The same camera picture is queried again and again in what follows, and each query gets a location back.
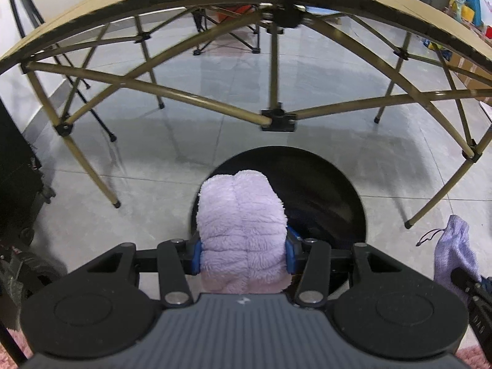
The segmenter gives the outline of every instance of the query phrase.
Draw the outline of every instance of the drawstring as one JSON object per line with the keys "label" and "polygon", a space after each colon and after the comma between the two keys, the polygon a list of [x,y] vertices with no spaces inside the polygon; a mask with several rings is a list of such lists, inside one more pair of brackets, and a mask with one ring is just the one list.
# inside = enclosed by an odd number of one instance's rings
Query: drawstring
{"label": "drawstring", "polygon": [[[419,240],[419,242],[417,244],[415,244],[416,247],[422,245],[422,243],[424,243],[425,241],[428,241],[428,240],[432,240],[432,238],[439,232],[443,232],[445,231],[445,229],[432,229],[432,230],[429,230],[427,233],[425,233]],[[434,232],[432,234],[432,236],[430,238],[427,238],[427,239],[424,239],[422,240],[425,236],[427,236],[430,232]]]}

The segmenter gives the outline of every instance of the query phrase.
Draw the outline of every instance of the purple fleece cover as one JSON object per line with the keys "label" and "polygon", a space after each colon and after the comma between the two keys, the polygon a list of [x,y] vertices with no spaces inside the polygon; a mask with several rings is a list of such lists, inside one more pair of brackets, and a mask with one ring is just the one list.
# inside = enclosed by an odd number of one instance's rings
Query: purple fleece cover
{"label": "purple fleece cover", "polygon": [[290,284],[284,205],[262,173],[248,170],[205,181],[196,220],[206,292],[278,293]]}

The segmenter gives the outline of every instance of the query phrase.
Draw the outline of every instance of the gray textured platform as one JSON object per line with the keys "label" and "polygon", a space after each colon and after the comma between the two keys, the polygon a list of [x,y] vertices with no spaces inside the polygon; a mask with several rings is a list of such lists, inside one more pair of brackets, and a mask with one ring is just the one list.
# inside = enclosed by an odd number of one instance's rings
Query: gray textured platform
{"label": "gray textured platform", "polygon": [[23,369],[465,369],[454,356],[391,362],[356,350],[315,310],[285,295],[201,295],[196,305],[168,310],[141,342],[95,361],[34,356]]}

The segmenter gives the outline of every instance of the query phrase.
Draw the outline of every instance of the tiled floor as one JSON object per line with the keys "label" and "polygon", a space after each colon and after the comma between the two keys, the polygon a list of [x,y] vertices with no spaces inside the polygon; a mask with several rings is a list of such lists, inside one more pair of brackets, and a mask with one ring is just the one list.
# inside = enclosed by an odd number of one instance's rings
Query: tiled floor
{"label": "tiled floor", "polygon": [[[191,19],[183,19],[177,27],[159,32],[149,41],[151,53],[193,32],[191,24]],[[394,43],[403,41],[402,31],[375,26]],[[392,51],[365,29],[346,18],[340,28],[394,65]],[[268,99],[269,36],[261,36],[259,55],[226,36],[202,56],[188,52],[159,66],[157,79],[257,112]],[[433,55],[416,37],[410,50]],[[280,36],[280,53],[280,100],[287,110],[380,96],[389,82],[307,28],[287,29]],[[105,46],[91,67],[124,73],[142,62],[140,54],[135,44]],[[424,91],[449,88],[444,74],[431,65],[406,62],[402,73]],[[93,83],[89,94],[101,87]],[[464,104],[478,140],[490,122],[475,100]],[[454,102],[436,105],[459,129]],[[306,120],[295,133],[265,133],[175,101],[166,100],[166,108],[158,110],[154,96],[131,90],[120,90],[97,111],[118,141],[110,144],[89,115],[76,123],[73,136],[119,196],[120,209],[104,198],[50,126],[36,142],[58,195],[38,218],[34,247],[68,271],[123,241],[153,248],[162,240],[187,237],[195,193],[215,165],[258,146],[290,145],[321,155],[348,176],[362,196],[368,241],[377,248],[432,277],[436,240],[419,248],[415,243],[427,230],[444,227],[455,213],[470,223],[471,245],[482,273],[492,272],[492,151],[416,226],[403,226],[463,161],[456,143],[416,104],[388,108],[379,125],[373,122],[376,110],[370,109]],[[152,279],[144,283],[145,291],[154,295]],[[467,336],[464,344],[470,343],[473,338]]]}

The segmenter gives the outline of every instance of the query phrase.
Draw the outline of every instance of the silver screw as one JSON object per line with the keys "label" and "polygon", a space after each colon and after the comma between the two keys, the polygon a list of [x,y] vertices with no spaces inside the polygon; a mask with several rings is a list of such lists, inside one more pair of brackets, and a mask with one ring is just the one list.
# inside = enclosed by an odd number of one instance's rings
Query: silver screw
{"label": "silver screw", "polygon": [[164,300],[171,305],[182,305],[188,301],[188,299],[188,294],[183,293],[182,291],[171,291],[164,297]]}
{"label": "silver screw", "polygon": [[323,299],[323,294],[315,290],[303,291],[299,299],[305,304],[317,304]]}

